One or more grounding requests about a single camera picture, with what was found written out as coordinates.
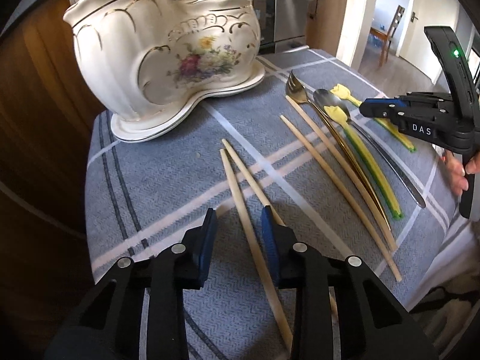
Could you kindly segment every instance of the door handle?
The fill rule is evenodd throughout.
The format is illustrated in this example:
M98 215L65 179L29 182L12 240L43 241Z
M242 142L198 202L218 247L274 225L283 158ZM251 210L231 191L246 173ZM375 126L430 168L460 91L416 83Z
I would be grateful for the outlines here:
M412 12L412 16L410 18L410 21L413 23L415 21L415 19L419 19L418 17L415 16L415 12Z
M318 0L311 1L308 6L308 16L313 20L317 17L317 9Z

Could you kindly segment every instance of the gold fork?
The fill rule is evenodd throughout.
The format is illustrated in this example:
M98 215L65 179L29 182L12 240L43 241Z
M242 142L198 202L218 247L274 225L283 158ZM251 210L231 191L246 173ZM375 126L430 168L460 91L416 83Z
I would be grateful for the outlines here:
M302 85L302 83L297 79L295 74L293 74L293 72L290 72L289 79L286 82L285 92L287 96L289 96L297 104L310 104L315 109L318 116L320 116L320 119L322 120L322 122L327 126L328 130L330 131L330 133L335 138L338 145L344 152L347 161L349 161L353 171L358 176L363 186L366 188L368 194L370 195L373 202L375 203L375 206L379 210L382 218L385 220L388 230L390 231L390 233L392 233L392 228L390 227L390 223L388 222L387 214L385 213L385 210L383 209L382 204L380 203L380 200L378 199L378 196L373 186L371 185L371 182L368 180L367 175L365 174L362 167L358 163L349 145L347 144L345 139L337 132L335 127L333 127L333 125L330 123L330 121L328 120L327 116L323 113L321 108L310 99L310 97L307 95L307 90ZM392 242L389 242L388 244L390 246L390 249L392 249L393 251L396 250L397 245L393 244Z

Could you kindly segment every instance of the wooden cabinet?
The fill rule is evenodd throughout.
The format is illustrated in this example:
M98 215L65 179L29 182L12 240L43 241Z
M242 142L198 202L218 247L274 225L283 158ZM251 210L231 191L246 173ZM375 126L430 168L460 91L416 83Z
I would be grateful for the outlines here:
M75 61L62 20L68 6L39 0L0 39L0 326L30 359L93 285L83 189L93 122L104 107Z
M347 0L315 0L307 19L307 44L335 56L342 33Z

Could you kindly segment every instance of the flower painting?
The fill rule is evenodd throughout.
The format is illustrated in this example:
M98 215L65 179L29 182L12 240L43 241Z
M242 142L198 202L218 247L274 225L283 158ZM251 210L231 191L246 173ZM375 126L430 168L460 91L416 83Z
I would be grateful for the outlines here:
M176 71L169 71L167 75L173 76L175 84L201 83L213 76L227 75L235 65L239 64L241 53L234 50L231 45L215 47L215 36L204 36L198 40L198 45L186 43L188 55L179 59Z

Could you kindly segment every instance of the silver spoon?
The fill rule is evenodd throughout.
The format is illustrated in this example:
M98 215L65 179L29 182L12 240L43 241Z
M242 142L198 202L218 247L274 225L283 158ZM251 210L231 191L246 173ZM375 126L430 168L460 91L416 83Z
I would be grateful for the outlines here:
M393 158L388 154L383 147L381 147L375 139L372 138L372 136L366 132L363 128L361 128L358 124L356 124L350 117L350 112L345 105L337 96L335 96L332 92L327 91L326 89L318 89L313 93L313 101L316 102L317 106L320 109L323 109L324 106L338 106L342 109L343 112L346 114L347 118L347 123L354 128L357 129L361 135L365 137L365 139L380 153L382 158L385 160L385 162L392 168L392 170L395 172L395 174L398 176L402 184L405 186L405 188L409 191L410 195L412 195L412 198L417 202L417 204L421 208L425 208L425 200L422 197L422 194L417 190L415 185L410 181L408 176L405 174L405 172L398 166L398 164L393 160Z

